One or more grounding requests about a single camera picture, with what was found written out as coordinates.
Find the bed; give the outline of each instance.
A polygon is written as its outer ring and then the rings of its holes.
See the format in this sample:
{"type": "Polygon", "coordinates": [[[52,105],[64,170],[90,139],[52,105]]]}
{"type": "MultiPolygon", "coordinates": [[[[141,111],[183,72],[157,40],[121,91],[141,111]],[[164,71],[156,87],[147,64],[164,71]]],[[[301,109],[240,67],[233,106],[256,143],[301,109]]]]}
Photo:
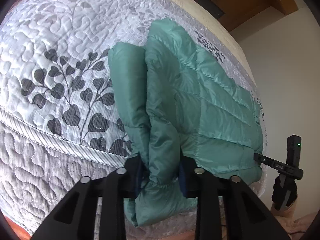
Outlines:
{"type": "MultiPolygon", "coordinates": [[[[130,157],[108,50],[118,41],[143,45],[150,24],[165,17],[260,103],[242,49],[193,0],[22,0],[2,22],[0,208],[30,234],[82,176],[106,176],[130,157]]],[[[266,155],[263,111],[260,119],[266,155]]],[[[265,187],[262,168],[251,185],[258,195],[265,187]]],[[[127,238],[176,235],[193,230],[195,220],[196,210],[189,210],[142,228],[126,223],[127,238]]]]}

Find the leaf pattern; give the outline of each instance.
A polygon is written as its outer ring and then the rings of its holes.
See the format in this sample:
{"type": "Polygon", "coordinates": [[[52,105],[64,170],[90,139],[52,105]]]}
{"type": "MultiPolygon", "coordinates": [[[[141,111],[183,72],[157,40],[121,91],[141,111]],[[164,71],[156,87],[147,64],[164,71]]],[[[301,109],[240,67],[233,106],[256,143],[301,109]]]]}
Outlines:
{"type": "Polygon", "coordinates": [[[62,120],[67,125],[77,126],[81,120],[78,106],[71,105],[70,108],[63,113],[62,120]]]}
{"type": "Polygon", "coordinates": [[[128,153],[123,146],[124,146],[124,141],[122,139],[117,139],[112,143],[109,152],[113,154],[121,155],[121,156],[127,156],[128,153]]]}
{"type": "Polygon", "coordinates": [[[87,65],[87,60],[84,59],[83,61],[81,61],[81,62],[78,61],[78,62],[76,63],[76,68],[83,71],[86,65],[87,65]]]}
{"type": "Polygon", "coordinates": [[[104,78],[95,78],[92,83],[97,91],[99,91],[104,84],[104,78]]]}
{"type": "Polygon", "coordinates": [[[62,84],[56,84],[52,90],[51,95],[54,98],[61,99],[64,96],[64,86],[62,84]]]}
{"type": "Polygon", "coordinates": [[[69,59],[65,56],[60,57],[61,66],[65,65],[69,59]]]}
{"type": "Polygon", "coordinates": [[[66,68],[66,75],[72,75],[76,70],[71,67],[70,65],[67,66],[66,68]]]}
{"type": "Polygon", "coordinates": [[[106,106],[111,106],[115,103],[115,98],[113,93],[106,93],[99,98],[99,101],[106,106]]]}
{"type": "Polygon", "coordinates": [[[62,73],[59,71],[59,69],[56,66],[51,66],[51,69],[48,73],[49,77],[57,77],[62,75],[62,73]]]}
{"type": "Polygon", "coordinates": [[[118,126],[120,131],[125,132],[124,125],[123,125],[123,123],[122,123],[120,118],[117,120],[117,126],[118,126]]]}
{"type": "Polygon", "coordinates": [[[45,105],[44,94],[36,94],[32,99],[32,103],[37,105],[40,109],[45,105]]]}
{"type": "Polygon", "coordinates": [[[106,151],[107,148],[107,142],[103,137],[98,138],[92,138],[90,141],[90,147],[99,151],[106,151]]]}
{"type": "MultiPolygon", "coordinates": [[[[51,10],[51,8],[48,7],[49,5],[50,4],[46,4],[44,8],[51,10]]],[[[83,2],[82,5],[84,8],[88,8],[86,2],[83,2]]],[[[43,18],[41,14],[38,14],[38,16],[39,20],[43,18]]],[[[108,81],[106,81],[102,77],[94,78],[91,85],[95,87],[96,91],[92,91],[89,87],[85,88],[86,81],[83,79],[86,71],[102,71],[106,69],[104,61],[102,61],[101,58],[107,57],[108,52],[109,48],[105,49],[100,57],[98,52],[90,52],[87,58],[79,60],[75,66],[71,66],[71,62],[68,63],[68,57],[58,56],[55,49],[49,49],[44,52],[44,56],[53,62],[50,70],[36,69],[33,74],[35,81],[29,79],[21,80],[21,94],[23,96],[29,96],[35,91],[30,103],[37,105],[39,109],[43,109],[46,103],[52,100],[50,96],[58,100],[64,98],[66,104],[68,104],[67,110],[63,112],[61,116],[63,120],[62,123],[60,123],[61,117],[59,119],[54,117],[47,122],[50,132],[62,137],[62,129],[66,127],[66,125],[76,127],[80,134],[80,144],[82,144],[88,133],[90,136],[90,133],[101,133],[109,129],[110,121],[105,118],[102,113],[92,113],[92,111],[95,109],[93,105],[97,102],[102,102],[106,106],[111,106],[115,103],[113,93],[107,90],[107,93],[102,94],[106,89],[112,87],[112,80],[108,79],[108,81]],[[51,78],[60,76],[59,79],[48,80],[49,83],[54,82],[52,88],[49,88],[45,83],[47,75],[51,78]],[[81,109],[81,111],[87,111],[84,113],[84,119],[81,119],[78,106],[72,103],[75,95],[87,104],[87,108],[81,109]]],[[[125,133],[124,125],[120,118],[116,121],[116,125],[121,132],[125,133]]],[[[100,151],[109,151],[121,156],[128,155],[127,151],[132,150],[131,144],[131,141],[124,141],[120,138],[116,139],[110,149],[108,149],[107,147],[109,146],[107,146],[107,142],[103,136],[91,138],[90,140],[90,147],[100,151]]]]}
{"type": "Polygon", "coordinates": [[[53,118],[48,122],[48,128],[53,134],[61,135],[61,124],[57,118],[53,118]]]}
{"type": "Polygon", "coordinates": [[[57,51],[55,49],[50,49],[49,51],[46,51],[44,53],[44,56],[51,61],[57,62],[58,56],[57,56],[57,51]]]}
{"type": "Polygon", "coordinates": [[[21,88],[21,94],[23,96],[28,96],[31,94],[31,92],[35,89],[35,84],[29,80],[29,79],[22,79],[21,80],[21,85],[22,85],[22,88],[21,88]]]}
{"type": "Polygon", "coordinates": [[[89,56],[89,60],[90,60],[90,61],[94,61],[94,60],[97,58],[98,53],[97,53],[97,52],[95,52],[95,53],[90,52],[90,53],[88,54],[88,56],[89,56]]]}
{"type": "Polygon", "coordinates": [[[96,64],[94,64],[92,69],[97,70],[97,71],[101,71],[101,70],[105,69],[103,61],[99,61],[96,64]]]}
{"type": "Polygon", "coordinates": [[[110,50],[110,49],[105,49],[105,50],[102,52],[100,58],[103,58],[103,57],[108,56],[109,50],[110,50]]]}
{"type": "Polygon", "coordinates": [[[37,69],[34,74],[35,80],[37,80],[40,84],[43,84],[46,74],[47,71],[45,69],[37,69]]]}
{"type": "Polygon", "coordinates": [[[80,98],[89,104],[92,99],[92,90],[90,88],[87,88],[86,90],[81,91],[80,98]]]}
{"type": "Polygon", "coordinates": [[[217,61],[220,61],[220,63],[223,64],[224,60],[226,59],[223,53],[219,51],[219,49],[216,46],[214,46],[210,41],[205,39],[203,35],[201,35],[198,31],[194,31],[198,35],[198,42],[202,44],[202,46],[204,46],[217,61]]]}
{"type": "Polygon", "coordinates": [[[71,83],[71,87],[73,90],[80,90],[84,88],[84,85],[85,85],[85,80],[83,80],[81,76],[76,76],[71,83]]]}
{"type": "Polygon", "coordinates": [[[109,121],[101,113],[96,113],[91,117],[88,125],[89,132],[105,132],[108,128],[109,121]]]}

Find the gray leaf print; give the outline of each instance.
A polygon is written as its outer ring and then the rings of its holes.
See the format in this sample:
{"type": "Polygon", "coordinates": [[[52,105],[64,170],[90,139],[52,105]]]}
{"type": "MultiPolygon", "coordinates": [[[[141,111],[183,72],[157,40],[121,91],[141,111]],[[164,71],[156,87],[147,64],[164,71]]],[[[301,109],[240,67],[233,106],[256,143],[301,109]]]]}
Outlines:
{"type": "Polygon", "coordinates": [[[115,103],[113,93],[106,93],[106,94],[102,95],[98,101],[101,101],[106,106],[111,106],[115,103]]]}
{"type": "Polygon", "coordinates": [[[102,52],[100,58],[103,58],[103,57],[108,56],[109,50],[110,50],[110,49],[105,49],[105,50],[102,52]]]}
{"type": "Polygon", "coordinates": [[[89,3],[87,3],[87,2],[82,2],[81,3],[81,7],[83,7],[83,8],[91,8],[91,5],[89,3]]]}
{"type": "Polygon", "coordinates": [[[123,123],[122,123],[122,121],[121,121],[120,118],[118,118],[118,120],[117,120],[117,126],[118,126],[118,128],[119,128],[120,131],[122,131],[122,132],[125,133],[124,125],[123,125],[123,123]]]}
{"type": "Polygon", "coordinates": [[[70,105],[70,108],[63,113],[62,120],[67,125],[77,126],[81,120],[78,106],[70,105]]]}
{"type": "Polygon", "coordinates": [[[90,141],[90,147],[99,151],[106,151],[107,148],[107,142],[103,137],[98,138],[92,138],[90,141]]]}
{"type": "Polygon", "coordinates": [[[66,75],[72,75],[76,70],[71,67],[70,65],[67,66],[66,68],[66,75]]]}
{"type": "Polygon", "coordinates": [[[45,97],[44,94],[36,94],[32,99],[32,103],[37,105],[40,109],[45,105],[45,97]]]}
{"type": "Polygon", "coordinates": [[[80,98],[89,104],[92,99],[92,90],[90,88],[87,88],[86,90],[81,91],[80,98]]]}
{"type": "Polygon", "coordinates": [[[61,66],[65,65],[68,60],[69,60],[68,57],[65,57],[65,56],[60,57],[60,64],[61,64],[61,66]]]}
{"type": "Polygon", "coordinates": [[[64,96],[64,86],[62,84],[56,84],[51,90],[51,95],[54,98],[61,99],[64,96]]]}
{"type": "Polygon", "coordinates": [[[71,83],[71,87],[73,90],[80,90],[84,87],[85,80],[82,79],[80,76],[76,76],[75,79],[71,83]]]}
{"type": "Polygon", "coordinates": [[[59,69],[56,66],[51,66],[51,69],[48,73],[49,77],[57,77],[62,75],[62,73],[59,71],[59,69]]]}
{"type": "Polygon", "coordinates": [[[109,128],[109,121],[101,113],[94,114],[89,122],[89,132],[105,132],[109,128]]]}
{"type": "Polygon", "coordinates": [[[35,84],[29,80],[29,79],[22,79],[21,80],[21,85],[22,85],[22,88],[21,88],[21,94],[23,96],[28,96],[31,94],[31,92],[35,89],[35,84]]]}
{"type": "Polygon", "coordinates": [[[98,56],[98,53],[97,52],[95,52],[95,53],[89,53],[89,60],[90,61],[93,61],[93,60],[95,60],[96,58],[97,58],[97,56],[98,56]]]}
{"type": "Polygon", "coordinates": [[[103,61],[99,61],[96,64],[94,64],[92,69],[97,70],[97,71],[101,71],[101,70],[105,69],[103,61]]]}
{"type": "Polygon", "coordinates": [[[113,153],[113,154],[121,155],[121,156],[127,156],[128,155],[127,151],[123,148],[122,139],[115,140],[112,143],[109,152],[113,153]]]}
{"type": "Polygon", "coordinates": [[[51,61],[57,62],[58,60],[58,56],[57,56],[57,52],[55,49],[49,49],[49,51],[46,51],[44,53],[44,56],[51,61]]]}
{"type": "Polygon", "coordinates": [[[53,118],[48,122],[48,128],[53,134],[61,135],[61,124],[58,118],[53,118]]]}
{"type": "Polygon", "coordinates": [[[104,84],[104,78],[95,78],[92,83],[97,91],[99,91],[104,84]]]}
{"type": "Polygon", "coordinates": [[[111,78],[109,78],[109,80],[108,80],[108,87],[112,87],[112,80],[111,80],[111,78]]]}
{"type": "Polygon", "coordinates": [[[35,74],[34,74],[35,80],[37,80],[40,84],[43,84],[46,74],[47,74],[47,71],[44,68],[43,69],[37,69],[35,71],[35,74]]]}
{"type": "Polygon", "coordinates": [[[54,24],[56,21],[57,21],[57,15],[54,14],[48,17],[44,22],[54,24]]]}
{"type": "Polygon", "coordinates": [[[83,61],[81,61],[81,62],[78,61],[78,62],[76,63],[76,68],[83,71],[86,65],[87,65],[87,60],[84,59],[83,61]]]}

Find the black glove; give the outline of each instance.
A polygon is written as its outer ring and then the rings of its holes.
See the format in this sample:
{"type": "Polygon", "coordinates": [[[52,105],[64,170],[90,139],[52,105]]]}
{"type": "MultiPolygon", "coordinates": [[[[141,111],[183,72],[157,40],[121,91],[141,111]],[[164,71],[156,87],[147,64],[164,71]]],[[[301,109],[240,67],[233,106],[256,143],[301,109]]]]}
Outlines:
{"type": "Polygon", "coordinates": [[[297,199],[297,185],[294,181],[294,179],[285,178],[285,182],[283,187],[280,185],[281,181],[279,176],[276,177],[275,183],[273,185],[273,193],[272,193],[272,201],[275,203],[275,208],[277,210],[280,210],[280,207],[283,204],[285,195],[287,194],[287,191],[290,190],[290,196],[286,203],[286,206],[289,207],[291,204],[297,199]]]}

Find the teal puffer jacket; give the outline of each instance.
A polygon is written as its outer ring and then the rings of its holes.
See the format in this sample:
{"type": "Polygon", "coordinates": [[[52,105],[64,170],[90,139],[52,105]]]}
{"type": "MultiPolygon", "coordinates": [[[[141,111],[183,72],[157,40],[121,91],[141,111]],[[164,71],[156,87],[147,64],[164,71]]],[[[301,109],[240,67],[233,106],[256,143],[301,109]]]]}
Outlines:
{"type": "Polygon", "coordinates": [[[253,153],[262,152],[260,107],[228,78],[216,59],[169,19],[154,21],[144,47],[117,43],[109,66],[120,118],[149,170],[135,200],[125,202],[136,226],[196,206],[179,189],[180,147],[218,177],[261,177],[253,153]]]}

